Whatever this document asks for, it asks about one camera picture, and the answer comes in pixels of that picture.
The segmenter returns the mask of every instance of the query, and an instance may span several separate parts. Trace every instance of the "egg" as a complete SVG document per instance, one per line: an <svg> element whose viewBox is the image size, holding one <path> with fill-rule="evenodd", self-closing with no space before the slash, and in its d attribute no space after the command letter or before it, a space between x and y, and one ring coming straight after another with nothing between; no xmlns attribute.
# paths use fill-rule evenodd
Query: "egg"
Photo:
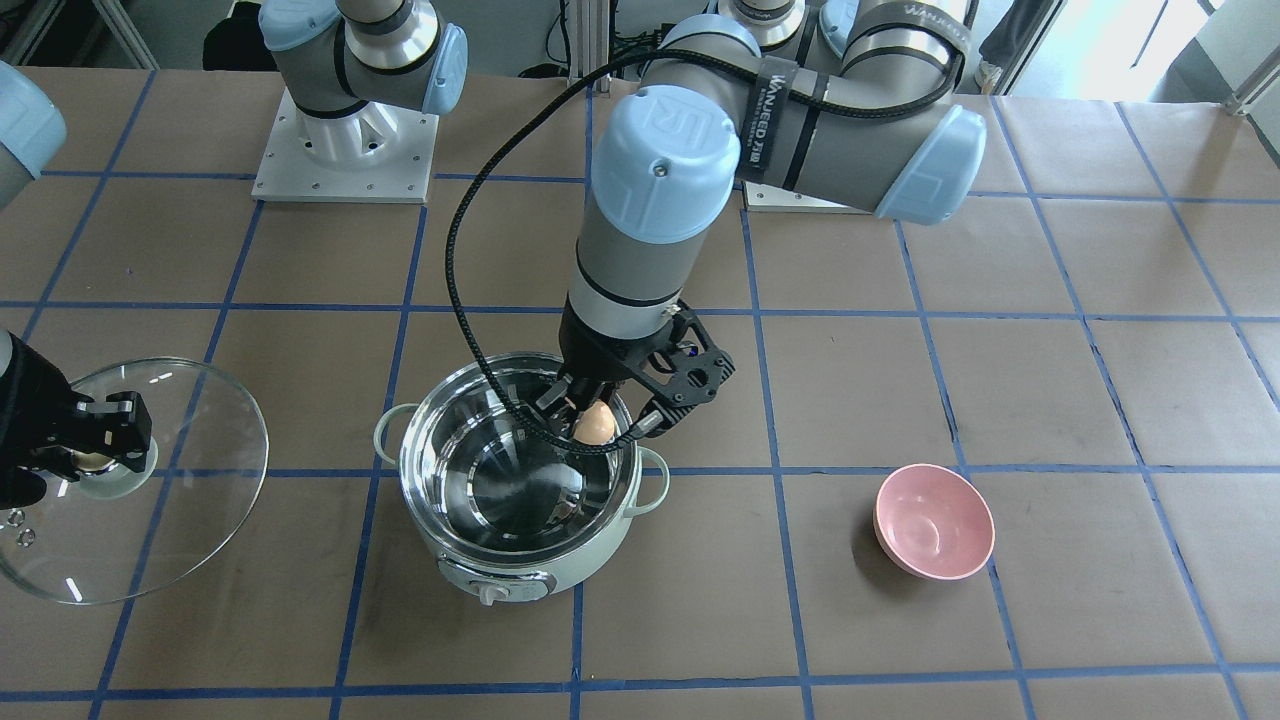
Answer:
<svg viewBox="0 0 1280 720"><path fill-rule="evenodd" d="M618 430L618 421L613 418L613 410L603 401L596 400L577 419L573 427L573 439L585 445L604 445L613 439Z"/></svg>

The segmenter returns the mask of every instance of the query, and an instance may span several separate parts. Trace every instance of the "pink bowl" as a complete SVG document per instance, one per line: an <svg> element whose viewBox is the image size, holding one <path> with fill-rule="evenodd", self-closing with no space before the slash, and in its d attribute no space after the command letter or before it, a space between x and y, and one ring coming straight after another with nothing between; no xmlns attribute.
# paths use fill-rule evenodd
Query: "pink bowl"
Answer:
<svg viewBox="0 0 1280 720"><path fill-rule="evenodd" d="M964 478L937 465L908 465L886 478L876 496L876 538L908 573L959 580L987 564L996 524Z"/></svg>

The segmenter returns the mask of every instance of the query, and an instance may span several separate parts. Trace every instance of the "white pot handle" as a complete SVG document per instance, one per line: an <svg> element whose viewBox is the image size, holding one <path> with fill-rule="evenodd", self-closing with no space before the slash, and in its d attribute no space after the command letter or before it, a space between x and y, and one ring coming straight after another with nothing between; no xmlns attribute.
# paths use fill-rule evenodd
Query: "white pot handle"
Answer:
<svg viewBox="0 0 1280 720"><path fill-rule="evenodd" d="M374 452L383 459L383 462L387 462L388 468L396 468L397 462L394 457L387 455L387 450L383 447L383 432L387 429L387 424L392 421L392 418L396 415L403 415L404 413L412 413L415 410L417 410L416 402L397 405L384 413L383 416L378 419L378 424L374 425Z"/></svg>
<svg viewBox="0 0 1280 720"><path fill-rule="evenodd" d="M641 464L645 460L648 460L654 465L657 465L659 470L662 470L662 492L658 493L658 500L654 500L648 505L628 506L626 510L622 511L623 518L635 518L636 515L653 512L654 510L658 509L659 505L662 505L663 500L667 500L667 493L671 491L671 468L667 466L667 461L662 459L662 455L658 455L657 452L649 450L648 447L640 447L639 445L636 446L636 450L640 451ZM644 475L640 475L640 484L644 484ZM639 489L636 489L636 497L640 497Z"/></svg>

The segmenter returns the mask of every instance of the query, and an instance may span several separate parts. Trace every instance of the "tiled table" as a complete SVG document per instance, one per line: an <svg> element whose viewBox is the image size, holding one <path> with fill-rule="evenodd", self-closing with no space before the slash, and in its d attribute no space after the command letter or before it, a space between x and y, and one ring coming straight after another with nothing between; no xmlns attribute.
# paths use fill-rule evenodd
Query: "tiled table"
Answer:
<svg viewBox="0 0 1280 720"><path fill-rule="evenodd" d="M242 534L108 607L0 584L0 716L1280 717L1280 173L1206 105L986 115L940 227L717 220L687 291L740 372L654 442L676 466L582 587L484 609L436 573L367 436L468 356L444 231L468 173L561 85L472 77L428 206L262 205L273 74L29 69L70 141L0 215L0 325L70 375L210 360L262 405ZM463 227L485 348L556 350L581 97ZM957 468L987 573L893 569L879 480Z"/></svg>

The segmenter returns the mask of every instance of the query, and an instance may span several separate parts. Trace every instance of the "white mounting plate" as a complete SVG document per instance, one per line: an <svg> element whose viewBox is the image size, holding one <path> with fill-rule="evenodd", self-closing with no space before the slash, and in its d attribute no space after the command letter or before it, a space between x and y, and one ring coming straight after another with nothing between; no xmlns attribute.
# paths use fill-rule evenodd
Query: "white mounting plate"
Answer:
<svg viewBox="0 0 1280 720"><path fill-rule="evenodd" d="M865 210L837 205L799 192L780 190L754 182L742 183L746 209L753 213L828 213L832 215L867 215Z"/></svg>
<svg viewBox="0 0 1280 720"><path fill-rule="evenodd" d="M320 165L300 141L298 109L284 91L271 136L253 182L253 197L268 202L426 202L439 118L385 106L398 133L376 165L335 169Z"/></svg>

